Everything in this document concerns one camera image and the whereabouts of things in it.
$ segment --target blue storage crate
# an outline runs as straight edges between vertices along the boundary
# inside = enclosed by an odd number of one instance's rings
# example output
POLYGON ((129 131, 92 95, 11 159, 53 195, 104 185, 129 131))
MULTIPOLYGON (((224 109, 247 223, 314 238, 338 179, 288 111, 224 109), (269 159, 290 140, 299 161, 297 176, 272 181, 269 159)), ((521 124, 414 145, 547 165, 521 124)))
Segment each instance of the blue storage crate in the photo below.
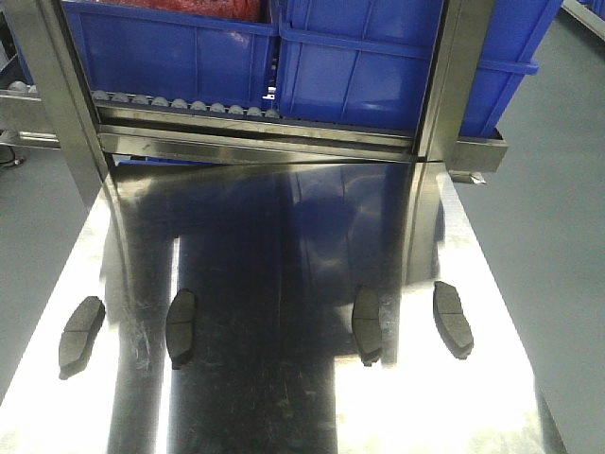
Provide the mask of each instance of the blue storage crate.
POLYGON ((267 24, 85 0, 63 6, 94 90, 262 107, 277 1, 267 24))
POLYGON ((605 0, 595 0, 593 12, 601 19, 605 19, 605 0))
MULTIPOLYGON (((280 113, 291 118, 415 131, 431 51, 306 32, 285 21, 278 68, 280 113)), ((482 60, 462 135, 488 137, 535 62, 482 60)))
MULTIPOLYGON (((530 61, 562 0, 499 0, 483 58, 530 61)), ((432 46, 442 0, 289 0, 293 28, 398 44, 432 46)))

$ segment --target stainless steel table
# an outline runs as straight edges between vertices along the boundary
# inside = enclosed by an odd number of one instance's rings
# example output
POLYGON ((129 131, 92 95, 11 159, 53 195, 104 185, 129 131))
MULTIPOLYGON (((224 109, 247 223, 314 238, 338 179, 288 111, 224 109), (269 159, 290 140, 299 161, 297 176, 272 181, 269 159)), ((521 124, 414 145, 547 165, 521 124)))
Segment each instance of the stainless steel table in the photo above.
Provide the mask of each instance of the stainless steel table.
POLYGON ((0 408, 10 453, 563 452, 442 164, 121 166, 101 189, 0 408), (475 347, 436 328, 458 289, 475 347), (351 313, 380 302, 364 367, 351 313), (164 322, 199 297, 193 359, 164 322), (87 368, 59 379, 62 329, 98 296, 87 368))

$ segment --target stainless steel frame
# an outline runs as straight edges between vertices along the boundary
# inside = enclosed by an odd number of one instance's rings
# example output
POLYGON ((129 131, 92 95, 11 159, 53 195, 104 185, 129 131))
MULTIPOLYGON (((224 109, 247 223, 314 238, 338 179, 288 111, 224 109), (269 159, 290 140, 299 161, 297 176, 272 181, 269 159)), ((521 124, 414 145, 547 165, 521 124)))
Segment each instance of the stainless steel frame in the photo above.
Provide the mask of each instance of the stainless steel frame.
POLYGON ((495 0, 443 3, 414 154, 428 161, 456 159, 462 125, 495 0))
POLYGON ((96 137, 98 116, 61 1, 7 0, 4 4, 80 196, 90 207, 108 165, 96 137))
POLYGON ((3 402, 0 452, 552 452, 447 174, 495 171, 506 151, 500 136, 458 138, 493 0, 445 0, 416 138, 94 104, 61 1, 5 3, 43 101, 0 92, 0 142, 60 144, 88 206, 110 175, 3 402), (111 168, 112 153, 263 164, 111 168), (436 329, 436 279, 463 301, 466 361, 436 329), (384 353, 369 370, 350 320, 372 282, 384 353), (172 372, 163 329, 180 286, 204 312, 194 361, 172 372), (91 294, 108 320, 86 370, 60 381, 49 351, 91 294))
MULTIPOLYGON (((411 137, 392 131, 335 128, 309 122, 250 121, 227 115, 116 107, 111 103, 95 105, 61 0, 5 3, 43 103, 35 96, 0 92, 0 108, 4 111, 0 114, 0 128, 33 133, 29 136, 33 144, 41 143, 38 133, 54 132, 88 206, 108 171, 109 160, 104 153, 224 164, 428 160, 445 161, 452 170, 494 171, 506 151, 506 143, 498 138, 458 139, 493 0, 444 1, 415 148, 411 137)), ((27 143, 22 134, 5 138, 10 138, 13 145, 27 143)))

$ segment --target gray floor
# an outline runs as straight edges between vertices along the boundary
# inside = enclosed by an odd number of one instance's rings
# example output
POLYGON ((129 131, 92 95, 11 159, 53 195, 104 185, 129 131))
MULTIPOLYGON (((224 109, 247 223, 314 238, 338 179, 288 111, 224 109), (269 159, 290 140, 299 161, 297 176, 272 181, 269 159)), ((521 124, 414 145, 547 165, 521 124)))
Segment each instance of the gray floor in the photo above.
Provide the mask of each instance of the gray floor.
POLYGON ((560 14, 458 192, 571 454, 605 453, 605 45, 560 14))
MULTIPOLYGON (((536 59, 500 171, 458 191, 570 454, 605 453, 605 46, 563 16, 536 59)), ((61 156, 28 157, 0 170, 0 395, 85 217, 61 156)))

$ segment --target red item in bin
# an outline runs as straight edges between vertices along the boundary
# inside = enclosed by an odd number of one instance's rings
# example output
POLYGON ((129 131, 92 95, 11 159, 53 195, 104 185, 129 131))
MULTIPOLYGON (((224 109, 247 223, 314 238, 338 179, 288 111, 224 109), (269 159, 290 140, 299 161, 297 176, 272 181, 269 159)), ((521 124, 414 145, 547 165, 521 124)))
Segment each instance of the red item in bin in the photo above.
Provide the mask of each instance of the red item in bin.
POLYGON ((172 11, 225 17, 239 21, 259 22, 261 0, 101 0, 133 7, 169 9, 172 11))

